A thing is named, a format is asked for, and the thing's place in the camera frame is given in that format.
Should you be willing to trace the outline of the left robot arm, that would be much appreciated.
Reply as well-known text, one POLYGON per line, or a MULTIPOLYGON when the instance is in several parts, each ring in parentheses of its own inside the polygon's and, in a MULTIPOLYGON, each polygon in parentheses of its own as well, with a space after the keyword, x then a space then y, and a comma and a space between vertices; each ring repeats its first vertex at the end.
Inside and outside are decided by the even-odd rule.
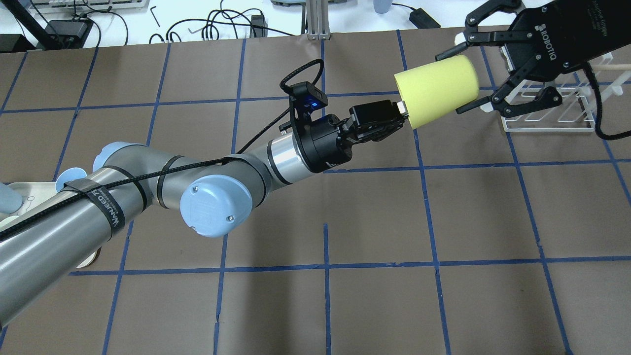
POLYGON ((156 204, 179 211, 205 237, 222 237, 278 189, 348 162, 357 143, 378 142, 412 119, 403 101, 350 108, 311 121, 290 107, 284 133, 254 150, 197 162, 136 143, 111 143, 90 175, 1 228, 1 327, 156 204))

